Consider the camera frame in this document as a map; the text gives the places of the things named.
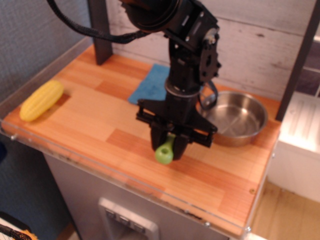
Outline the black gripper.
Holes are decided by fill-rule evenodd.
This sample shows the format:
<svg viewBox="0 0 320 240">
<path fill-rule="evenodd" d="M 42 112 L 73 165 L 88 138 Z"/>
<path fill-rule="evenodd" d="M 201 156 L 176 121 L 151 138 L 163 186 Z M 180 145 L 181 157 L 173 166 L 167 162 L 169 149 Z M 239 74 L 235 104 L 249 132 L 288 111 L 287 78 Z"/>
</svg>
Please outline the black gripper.
<svg viewBox="0 0 320 240">
<path fill-rule="evenodd" d="M 136 118 L 148 123 L 152 149 L 165 143 L 168 133 L 175 135 L 173 160 L 180 160 L 187 146 L 197 143 L 210 147 L 217 127 L 202 117 L 197 109 L 197 95 L 181 96 L 167 93 L 165 100 L 139 99 Z"/>
</svg>

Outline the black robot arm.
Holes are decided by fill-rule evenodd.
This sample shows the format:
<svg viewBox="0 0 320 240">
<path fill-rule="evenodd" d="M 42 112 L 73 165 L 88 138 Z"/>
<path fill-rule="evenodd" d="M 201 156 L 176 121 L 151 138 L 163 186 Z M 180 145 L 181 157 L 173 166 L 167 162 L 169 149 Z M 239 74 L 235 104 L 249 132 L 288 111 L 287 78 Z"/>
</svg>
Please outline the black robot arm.
<svg viewBox="0 0 320 240">
<path fill-rule="evenodd" d="M 131 23 L 140 31 L 163 32 L 169 40 L 170 70 L 164 100 L 139 99 L 137 119 L 150 126 L 155 158 L 162 164 L 179 160 L 188 144 L 210 147 L 217 127 L 202 117 L 204 86 L 218 75 L 217 19 L 197 0 L 125 0 Z"/>
</svg>

